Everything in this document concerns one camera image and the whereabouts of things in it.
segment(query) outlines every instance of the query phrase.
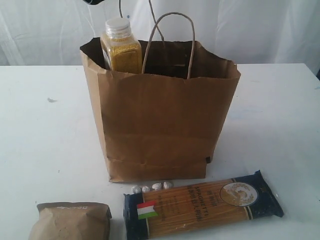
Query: white backdrop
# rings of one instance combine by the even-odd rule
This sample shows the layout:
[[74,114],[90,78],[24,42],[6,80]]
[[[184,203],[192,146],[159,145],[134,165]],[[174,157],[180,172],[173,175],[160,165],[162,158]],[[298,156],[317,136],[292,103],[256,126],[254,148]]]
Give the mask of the white backdrop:
[[[238,64],[305,63],[320,68],[320,0],[152,0],[156,18],[182,12],[196,39]],[[134,35],[147,40],[153,27],[148,0],[122,0]],[[0,65],[80,65],[79,46],[118,17],[118,0],[0,0]],[[188,21],[168,16],[166,40],[191,39]]]

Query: gold circular logo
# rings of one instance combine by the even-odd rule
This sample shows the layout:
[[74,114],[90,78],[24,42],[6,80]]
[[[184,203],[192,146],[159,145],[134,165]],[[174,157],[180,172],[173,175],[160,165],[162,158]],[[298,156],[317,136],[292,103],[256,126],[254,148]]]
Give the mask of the gold circular logo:
[[257,190],[244,182],[232,182],[224,185],[220,191],[220,197],[227,204],[245,207],[254,204],[258,199]]

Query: brown paper package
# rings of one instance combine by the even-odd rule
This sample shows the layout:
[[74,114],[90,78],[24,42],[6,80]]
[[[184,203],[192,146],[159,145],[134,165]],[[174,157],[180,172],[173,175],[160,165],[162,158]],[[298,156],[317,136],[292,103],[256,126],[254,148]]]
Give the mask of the brown paper package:
[[108,240],[111,212],[96,202],[54,202],[37,206],[39,220],[28,240]]
[[191,48],[153,41],[145,74],[106,69],[99,38],[80,48],[111,182],[206,176],[241,74],[196,41],[186,79]]

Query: fabric backdrop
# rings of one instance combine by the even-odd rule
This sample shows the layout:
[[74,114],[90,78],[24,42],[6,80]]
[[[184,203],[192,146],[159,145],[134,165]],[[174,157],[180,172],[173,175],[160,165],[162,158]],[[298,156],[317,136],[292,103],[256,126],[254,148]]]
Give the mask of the fabric backdrop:
[[[320,0],[152,0],[156,18],[177,11],[194,21],[196,39],[238,64],[305,63],[320,68]],[[149,38],[148,0],[122,0],[134,35]],[[118,0],[0,0],[0,65],[80,65],[79,46],[118,17]],[[188,41],[189,22],[168,16],[166,40]]]

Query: transparent plastic wrap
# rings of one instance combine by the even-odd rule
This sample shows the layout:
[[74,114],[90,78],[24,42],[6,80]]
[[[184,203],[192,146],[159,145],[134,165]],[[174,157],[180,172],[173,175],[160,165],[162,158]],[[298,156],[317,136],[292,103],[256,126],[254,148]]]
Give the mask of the transparent plastic wrap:
[[261,172],[125,195],[127,240],[146,240],[284,212]]

